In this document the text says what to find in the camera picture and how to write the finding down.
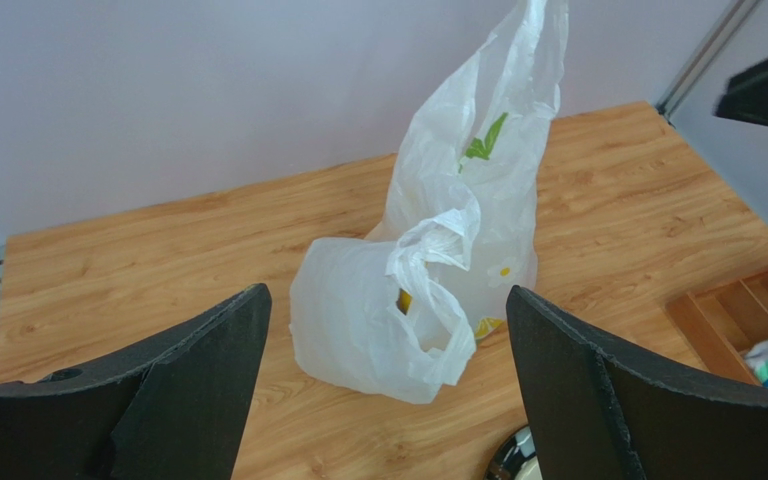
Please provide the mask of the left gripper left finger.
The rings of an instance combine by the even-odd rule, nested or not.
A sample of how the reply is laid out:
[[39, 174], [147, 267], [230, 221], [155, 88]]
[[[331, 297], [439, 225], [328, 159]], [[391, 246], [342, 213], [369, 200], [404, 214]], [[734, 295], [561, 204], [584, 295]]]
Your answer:
[[227, 479], [268, 335], [254, 284], [34, 382], [0, 384], [0, 479]]

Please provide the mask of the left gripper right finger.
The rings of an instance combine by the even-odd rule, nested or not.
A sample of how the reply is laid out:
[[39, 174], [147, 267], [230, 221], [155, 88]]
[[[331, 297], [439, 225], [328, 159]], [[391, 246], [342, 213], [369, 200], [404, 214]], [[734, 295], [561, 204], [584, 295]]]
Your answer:
[[515, 286], [507, 323], [547, 479], [768, 479], [768, 389], [676, 362]]

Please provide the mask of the white plastic bag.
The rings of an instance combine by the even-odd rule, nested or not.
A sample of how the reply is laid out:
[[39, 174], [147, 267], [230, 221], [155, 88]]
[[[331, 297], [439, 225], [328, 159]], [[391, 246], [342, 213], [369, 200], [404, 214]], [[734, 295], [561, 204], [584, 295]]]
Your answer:
[[312, 242], [290, 288], [303, 372], [428, 404], [505, 321], [510, 289], [535, 284], [537, 174], [568, 31], [566, 2], [518, 2], [414, 114], [377, 226]]

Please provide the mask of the yellow orange mango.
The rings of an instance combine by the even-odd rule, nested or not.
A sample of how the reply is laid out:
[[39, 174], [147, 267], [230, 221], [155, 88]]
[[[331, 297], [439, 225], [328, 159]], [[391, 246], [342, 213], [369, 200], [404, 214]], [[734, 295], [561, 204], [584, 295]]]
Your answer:
[[396, 306], [402, 314], [407, 314], [412, 303], [412, 296], [403, 289], [399, 290]]

